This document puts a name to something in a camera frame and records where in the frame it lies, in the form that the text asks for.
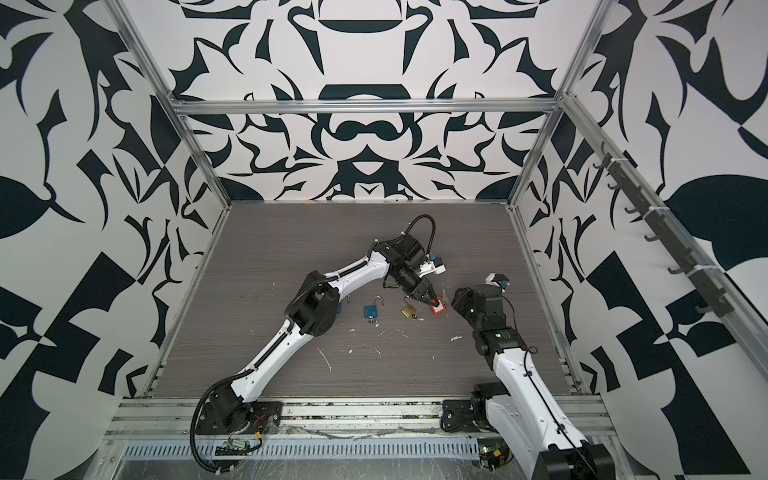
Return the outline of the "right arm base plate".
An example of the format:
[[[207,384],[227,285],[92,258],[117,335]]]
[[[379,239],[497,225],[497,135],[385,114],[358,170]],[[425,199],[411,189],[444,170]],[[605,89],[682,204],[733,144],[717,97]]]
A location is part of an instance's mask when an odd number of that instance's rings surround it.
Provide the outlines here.
[[[440,428],[448,433],[485,430],[483,403],[475,398],[444,400]]]

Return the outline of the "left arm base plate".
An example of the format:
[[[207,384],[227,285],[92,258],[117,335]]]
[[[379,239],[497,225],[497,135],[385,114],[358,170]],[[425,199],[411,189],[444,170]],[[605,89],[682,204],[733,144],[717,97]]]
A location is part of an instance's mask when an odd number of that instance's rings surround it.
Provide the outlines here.
[[[280,401],[238,405],[209,401],[203,406],[194,431],[200,435],[266,433],[280,425],[283,406]]]

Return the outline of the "red padlock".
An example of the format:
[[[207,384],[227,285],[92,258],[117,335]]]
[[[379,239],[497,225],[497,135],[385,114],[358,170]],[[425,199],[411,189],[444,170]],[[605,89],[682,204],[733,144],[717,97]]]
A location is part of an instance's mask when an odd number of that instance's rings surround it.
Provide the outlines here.
[[[443,301],[443,298],[439,297],[438,300],[437,300],[437,304],[431,306],[430,309],[432,311],[432,314],[435,315],[435,316],[444,313],[446,311],[446,306],[445,306],[445,303]]]

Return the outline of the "brass padlock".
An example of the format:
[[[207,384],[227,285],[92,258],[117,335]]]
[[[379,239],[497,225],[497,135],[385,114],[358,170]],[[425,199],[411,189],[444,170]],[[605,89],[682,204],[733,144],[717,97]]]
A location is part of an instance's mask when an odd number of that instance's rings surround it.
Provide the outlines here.
[[[418,311],[416,307],[409,301],[409,298],[405,296],[403,298],[404,306],[401,310],[402,315],[405,318],[409,319],[417,319],[418,318]]]

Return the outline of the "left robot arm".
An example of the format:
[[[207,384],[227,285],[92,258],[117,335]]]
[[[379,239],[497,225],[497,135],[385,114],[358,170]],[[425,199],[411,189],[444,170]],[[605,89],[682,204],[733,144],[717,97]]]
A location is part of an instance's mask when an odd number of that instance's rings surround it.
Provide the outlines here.
[[[285,321],[267,345],[237,374],[209,387],[195,407],[189,433],[224,434],[241,430],[249,411],[279,370],[304,345],[326,333],[338,305],[351,293],[391,278],[406,296],[430,307],[441,305],[429,276],[446,271],[442,259],[402,234],[375,242],[359,260],[336,271],[310,272],[285,310]]]

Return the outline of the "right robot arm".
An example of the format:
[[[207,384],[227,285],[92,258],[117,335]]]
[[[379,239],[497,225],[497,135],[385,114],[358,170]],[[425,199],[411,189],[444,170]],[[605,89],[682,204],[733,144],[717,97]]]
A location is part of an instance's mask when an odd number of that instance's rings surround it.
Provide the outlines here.
[[[505,304],[503,289],[491,284],[459,288],[451,301],[498,379],[473,392],[479,419],[501,436],[528,479],[614,479],[610,452],[557,403],[534,365],[534,348],[507,324]]]

